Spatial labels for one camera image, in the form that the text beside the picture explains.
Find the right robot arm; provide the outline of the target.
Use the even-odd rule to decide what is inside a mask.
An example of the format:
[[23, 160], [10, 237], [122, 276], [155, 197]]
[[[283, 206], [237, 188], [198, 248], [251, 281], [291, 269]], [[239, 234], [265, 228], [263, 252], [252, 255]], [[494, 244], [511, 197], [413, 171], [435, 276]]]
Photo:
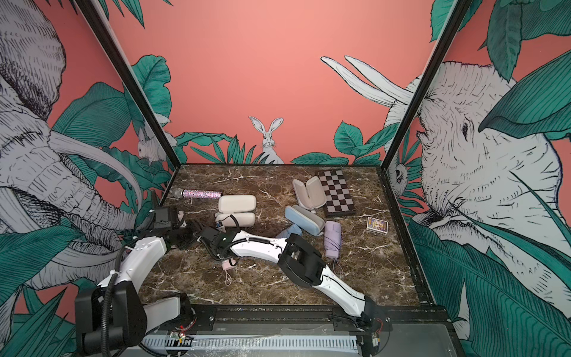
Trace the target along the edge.
[[250, 257], [276, 264], [294, 284], [314, 288], [336, 302], [358, 329], [377, 332], [390, 327], [384, 308], [343, 282], [321, 253], [298, 234], [278, 239], [237, 228], [223, 232], [205, 227], [195, 237], [214, 259]]

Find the pink zippered umbrella case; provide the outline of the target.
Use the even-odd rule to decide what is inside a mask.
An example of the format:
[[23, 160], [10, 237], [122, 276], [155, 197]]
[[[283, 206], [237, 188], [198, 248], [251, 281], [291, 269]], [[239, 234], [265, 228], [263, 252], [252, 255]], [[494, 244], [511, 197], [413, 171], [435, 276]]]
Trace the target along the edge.
[[217, 227], [251, 227], [256, 222], [257, 199], [253, 195], [224, 195], [218, 200]]

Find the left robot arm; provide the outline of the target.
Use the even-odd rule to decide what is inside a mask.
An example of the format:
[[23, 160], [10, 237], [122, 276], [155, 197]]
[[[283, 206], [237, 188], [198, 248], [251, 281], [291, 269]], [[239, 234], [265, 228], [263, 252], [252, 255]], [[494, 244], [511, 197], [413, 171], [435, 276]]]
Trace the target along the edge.
[[158, 208], [150, 228], [121, 248], [109, 275], [96, 287], [80, 293], [74, 302], [76, 351], [80, 356], [118, 356], [163, 323], [192, 312], [184, 293], [143, 304], [140, 288], [153, 267], [165, 256], [169, 241], [189, 234], [183, 213]]

